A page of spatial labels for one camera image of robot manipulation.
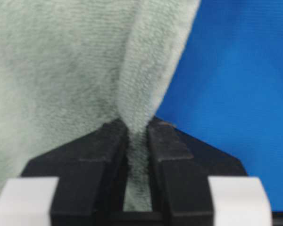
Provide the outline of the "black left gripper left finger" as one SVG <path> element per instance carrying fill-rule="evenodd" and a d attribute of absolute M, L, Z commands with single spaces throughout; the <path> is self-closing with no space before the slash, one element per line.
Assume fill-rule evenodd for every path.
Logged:
<path fill-rule="evenodd" d="M 0 193 L 0 226 L 100 224 L 127 143 L 127 127 L 117 119 L 32 158 Z"/>

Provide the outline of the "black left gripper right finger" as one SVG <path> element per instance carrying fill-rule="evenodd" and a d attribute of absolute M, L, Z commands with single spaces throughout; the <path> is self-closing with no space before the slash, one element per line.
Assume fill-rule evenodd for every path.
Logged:
<path fill-rule="evenodd" d="M 155 209 L 167 226 L 270 226 L 261 180 L 235 157 L 159 118 L 147 126 Z"/>

